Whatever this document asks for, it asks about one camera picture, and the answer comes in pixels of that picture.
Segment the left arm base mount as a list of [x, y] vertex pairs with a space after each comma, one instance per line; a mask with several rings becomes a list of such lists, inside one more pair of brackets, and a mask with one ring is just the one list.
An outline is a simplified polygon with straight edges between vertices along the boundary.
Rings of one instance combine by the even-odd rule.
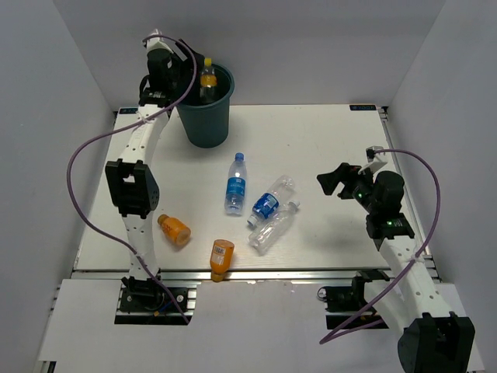
[[115, 325], [186, 326], [193, 317], [196, 287], [192, 281], [165, 281], [170, 294], [153, 280], [121, 279]]

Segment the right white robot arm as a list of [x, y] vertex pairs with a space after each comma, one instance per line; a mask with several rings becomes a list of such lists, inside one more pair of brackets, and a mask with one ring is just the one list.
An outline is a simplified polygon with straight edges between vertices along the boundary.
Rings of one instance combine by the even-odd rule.
[[362, 312], [374, 309], [398, 334], [398, 359], [405, 372], [466, 372], [474, 325], [458, 316], [440, 294], [416, 251], [415, 234], [401, 212], [403, 178], [392, 171], [342, 163], [317, 177], [324, 194], [339, 184], [342, 200], [356, 200], [367, 212], [367, 233], [388, 263], [394, 280], [379, 270], [353, 278], [351, 302]]

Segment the orange juice bottle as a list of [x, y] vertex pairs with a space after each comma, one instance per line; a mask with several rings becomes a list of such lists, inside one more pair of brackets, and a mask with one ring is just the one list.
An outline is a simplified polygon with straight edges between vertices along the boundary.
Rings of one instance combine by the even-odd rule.
[[214, 241], [210, 255], [210, 278], [214, 282], [221, 282], [231, 267], [231, 260], [235, 250], [235, 244], [225, 239]]
[[191, 236], [191, 229], [179, 219], [170, 217], [167, 214], [161, 214], [158, 217], [158, 225], [165, 237], [176, 246], [184, 246], [188, 243]]

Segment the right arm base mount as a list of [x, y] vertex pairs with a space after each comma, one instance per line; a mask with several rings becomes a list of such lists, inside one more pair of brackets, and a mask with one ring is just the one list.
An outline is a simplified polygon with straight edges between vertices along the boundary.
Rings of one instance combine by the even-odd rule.
[[360, 270], [347, 286], [324, 286], [317, 292], [320, 301], [326, 304], [326, 326], [328, 330], [337, 327], [350, 315], [361, 309], [367, 301], [364, 285], [372, 281], [389, 281], [382, 270]]

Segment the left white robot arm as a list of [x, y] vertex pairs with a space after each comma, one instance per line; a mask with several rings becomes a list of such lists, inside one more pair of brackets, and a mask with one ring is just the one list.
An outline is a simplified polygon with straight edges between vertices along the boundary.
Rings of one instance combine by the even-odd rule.
[[167, 47], [155, 47], [147, 52], [147, 58], [148, 74], [139, 88], [139, 124], [120, 156], [106, 163], [105, 175], [130, 247], [130, 270], [122, 282], [126, 288], [140, 288], [137, 300], [146, 309], [155, 310], [164, 301], [164, 291], [158, 286], [152, 231], [160, 192], [150, 163], [175, 101], [182, 101], [194, 87], [204, 56], [194, 51], [182, 60]]

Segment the blue label water bottle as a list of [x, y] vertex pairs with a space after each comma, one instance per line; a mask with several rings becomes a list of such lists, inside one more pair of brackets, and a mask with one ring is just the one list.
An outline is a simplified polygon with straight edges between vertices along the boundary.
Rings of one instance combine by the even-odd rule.
[[241, 152], [235, 154], [235, 159], [228, 170], [228, 180], [224, 199], [224, 209], [229, 215], [241, 216], [245, 204], [247, 169], [245, 156]]

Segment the yellow cap juice bottle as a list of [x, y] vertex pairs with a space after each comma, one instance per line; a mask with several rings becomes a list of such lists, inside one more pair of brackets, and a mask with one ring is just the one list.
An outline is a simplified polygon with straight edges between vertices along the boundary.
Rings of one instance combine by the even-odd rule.
[[204, 58], [200, 73], [200, 102], [203, 105], [214, 103], [218, 98], [217, 76], [210, 58]]

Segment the orange juice bottle front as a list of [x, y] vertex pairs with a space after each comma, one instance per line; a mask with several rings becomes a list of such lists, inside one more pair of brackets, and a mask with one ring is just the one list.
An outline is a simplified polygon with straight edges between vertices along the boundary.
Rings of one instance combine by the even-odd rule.
[[235, 244], [225, 239], [214, 241], [210, 255], [210, 278], [214, 282], [221, 282], [231, 267], [231, 260], [235, 250]]

